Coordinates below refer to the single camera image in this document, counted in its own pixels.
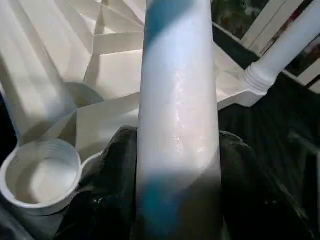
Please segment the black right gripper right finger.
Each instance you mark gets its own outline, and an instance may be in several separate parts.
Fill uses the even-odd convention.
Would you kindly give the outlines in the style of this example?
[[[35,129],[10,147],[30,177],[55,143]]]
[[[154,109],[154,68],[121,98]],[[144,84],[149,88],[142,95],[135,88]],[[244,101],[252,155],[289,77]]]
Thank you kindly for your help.
[[[231,240],[313,240],[306,212],[237,135],[220,131],[222,215]]]

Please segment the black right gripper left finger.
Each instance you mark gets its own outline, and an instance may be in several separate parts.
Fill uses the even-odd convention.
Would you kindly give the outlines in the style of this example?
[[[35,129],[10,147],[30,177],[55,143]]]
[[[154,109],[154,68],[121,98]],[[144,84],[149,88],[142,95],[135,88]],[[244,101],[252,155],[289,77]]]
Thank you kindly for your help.
[[[129,240],[135,221],[137,127],[122,126],[80,184],[56,240]]]

